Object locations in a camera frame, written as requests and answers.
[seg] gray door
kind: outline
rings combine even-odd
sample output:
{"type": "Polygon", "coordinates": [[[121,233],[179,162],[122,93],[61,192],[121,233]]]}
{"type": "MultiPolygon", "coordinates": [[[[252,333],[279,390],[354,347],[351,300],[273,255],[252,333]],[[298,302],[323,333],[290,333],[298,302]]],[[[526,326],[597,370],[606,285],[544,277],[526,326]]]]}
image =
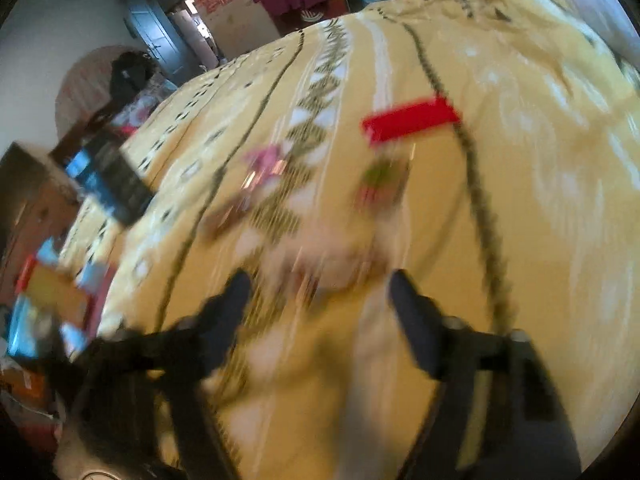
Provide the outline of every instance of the gray door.
{"type": "Polygon", "coordinates": [[[149,54],[156,58],[170,81],[180,86],[202,74],[195,54],[155,0],[118,1],[127,11],[127,23],[146,43],[149,54]]]}

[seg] cardboard box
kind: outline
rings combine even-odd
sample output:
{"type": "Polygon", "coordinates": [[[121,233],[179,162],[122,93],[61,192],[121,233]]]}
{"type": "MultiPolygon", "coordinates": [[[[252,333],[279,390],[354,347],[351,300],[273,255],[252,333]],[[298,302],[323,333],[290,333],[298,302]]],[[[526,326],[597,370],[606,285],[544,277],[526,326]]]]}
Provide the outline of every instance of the cardboard box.
{"type": "Polygon", "coordinates": [[[194,0],[213,40],[227,59],[280,37],[262,4],[253,0],[194,0]]]}

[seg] yellow bedsheet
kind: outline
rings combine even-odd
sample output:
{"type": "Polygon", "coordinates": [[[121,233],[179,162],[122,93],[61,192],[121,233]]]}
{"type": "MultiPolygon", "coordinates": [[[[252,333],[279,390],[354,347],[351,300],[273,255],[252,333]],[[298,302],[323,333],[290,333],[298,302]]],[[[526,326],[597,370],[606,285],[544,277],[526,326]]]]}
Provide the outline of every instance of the yellow bedsheet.
{"type": "MultiPolygon", "coordinates": [[[[128,232],[88,199],[63,265],[119,264],[101,324],[146,331],[196,312],[237,266],[257,293],[212,410],[245,479],[390,479],[428,408],[385,281],[321,312],[267,301],[260,257],[321,221],[371,225],[351,197],[372,110],[445,93],[459,126],[415,137],[388,220],[393,264],[477,330],[526,330],[583,466],[638,391],[640,100],[602,41],[553,0],[393,0],[290,34],[183,86],[126,145],[158,190],[128,232]],[[203,214],[239,189],[243,153],[284,142],[286,176],[215,243],[203,214]]],[[[167,432],[162,446],[173,452],[167,432]]]]}

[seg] white wall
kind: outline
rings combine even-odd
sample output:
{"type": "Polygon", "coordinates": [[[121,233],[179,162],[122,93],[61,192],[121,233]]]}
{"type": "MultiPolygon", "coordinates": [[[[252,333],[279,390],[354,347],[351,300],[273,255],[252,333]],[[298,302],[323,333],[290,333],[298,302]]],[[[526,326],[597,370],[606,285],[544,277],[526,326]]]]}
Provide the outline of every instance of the white wall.
{"type": "Polygon", "coordinates": [[[18,0],[0,27],[0,155],[13,140],[53,148],[66,71],[112,44],[138,44],[115,0],[18,0]]]}

